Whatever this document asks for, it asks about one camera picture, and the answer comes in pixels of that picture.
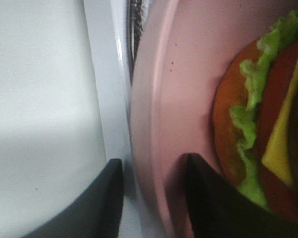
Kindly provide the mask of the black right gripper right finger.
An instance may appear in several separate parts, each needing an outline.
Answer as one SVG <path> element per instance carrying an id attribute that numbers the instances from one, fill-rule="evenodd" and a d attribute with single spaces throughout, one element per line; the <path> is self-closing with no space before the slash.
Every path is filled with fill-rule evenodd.
<path id="1" fill-rule="evenodd" d="M 196 238 L 298 238 L 298 227 L 241 195 L 196 153 L 186 162 L 186 203 Z"/>

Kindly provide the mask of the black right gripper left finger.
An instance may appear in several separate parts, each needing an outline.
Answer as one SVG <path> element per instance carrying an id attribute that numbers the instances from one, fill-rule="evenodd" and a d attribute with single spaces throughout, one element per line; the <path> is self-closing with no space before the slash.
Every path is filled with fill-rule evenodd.
<path id="1" fill-rule="evenodd" d="M 111 159 L 92 184 L 61 213 L 25 238 L 116 238 L 124 201 L 121 159 Z"/>

